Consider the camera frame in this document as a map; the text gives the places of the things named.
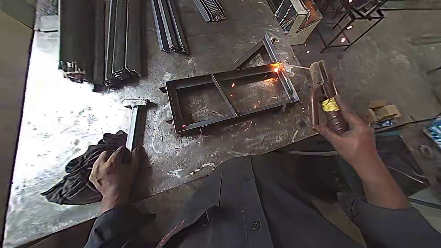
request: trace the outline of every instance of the yellow tape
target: yellow tape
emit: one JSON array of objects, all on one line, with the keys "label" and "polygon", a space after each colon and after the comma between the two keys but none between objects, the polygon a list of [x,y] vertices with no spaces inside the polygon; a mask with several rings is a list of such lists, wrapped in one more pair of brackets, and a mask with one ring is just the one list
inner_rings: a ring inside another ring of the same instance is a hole
[{"label": "yellow tape", "polygon": [[335,98],[326,99],[321,103],[321,108],[325,112],[338,111],[340,108],[338,107]]}]

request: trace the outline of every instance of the man's left hand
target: man's left hand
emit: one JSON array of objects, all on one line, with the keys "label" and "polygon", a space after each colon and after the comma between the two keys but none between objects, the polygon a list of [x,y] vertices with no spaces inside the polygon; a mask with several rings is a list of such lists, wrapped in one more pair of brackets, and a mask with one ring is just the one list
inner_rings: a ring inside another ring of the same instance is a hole
[{"label": "man's left hand", "polygon": [[103,195],[103,212],[128,203],[130,189],[139,168],[140,149],[132,153],[121,146],[113,153],[104,151],[93,164],[89,180]]}]

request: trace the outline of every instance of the shirt button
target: shirt button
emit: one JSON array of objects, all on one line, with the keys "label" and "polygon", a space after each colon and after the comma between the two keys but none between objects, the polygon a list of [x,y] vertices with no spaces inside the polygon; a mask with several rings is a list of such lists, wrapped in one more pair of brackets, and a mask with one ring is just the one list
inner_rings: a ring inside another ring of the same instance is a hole
[{"label": "shirt button", "polygon": [[257,230],[260,228],[260,221],[253,222],[253,229]]}]

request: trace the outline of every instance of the worker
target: worker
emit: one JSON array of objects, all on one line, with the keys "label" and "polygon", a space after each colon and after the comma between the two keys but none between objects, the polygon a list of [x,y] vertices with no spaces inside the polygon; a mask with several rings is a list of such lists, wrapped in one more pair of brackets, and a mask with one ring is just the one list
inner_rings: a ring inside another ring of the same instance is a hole
[{"label": "worker", "polygon": [[[339,195],[339,201],[363,234],[368,247],[440,247],[441,234],[410,207],[381,161],[373,130],[336,96],[350,129],[339,135],[326,126],[313,130],[327,138],[353,166],[366,198]],[[142,214],[128,202],[139,167],[140,150],[124,162],[120,147],[103,152],[90,180],[103,195],[86,248],[148,247],[139,243]],[[323,218],[282,169],[287,154],[232,158],[220,164],[186,202],[182,216],[154,247],[291,248],[362,247]]]}]

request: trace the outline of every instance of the shirt sleeve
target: shirt sleeve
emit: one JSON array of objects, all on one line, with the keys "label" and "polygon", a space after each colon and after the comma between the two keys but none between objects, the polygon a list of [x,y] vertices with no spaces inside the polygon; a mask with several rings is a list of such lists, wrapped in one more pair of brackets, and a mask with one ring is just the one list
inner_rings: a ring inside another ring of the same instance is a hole
[{"label": "shirt sleeve", "polygon": [[127,247],[129,239],[139,234],[139,224],[146,217],[131,205],[110,209],[95,220],[84,248]]},{"label": "shirt sleeve", "polygon": [[350,220],[360,228],[368,247],[439,247],[441,234],[413,207],[389,209],[353,194],[338,195]]}]

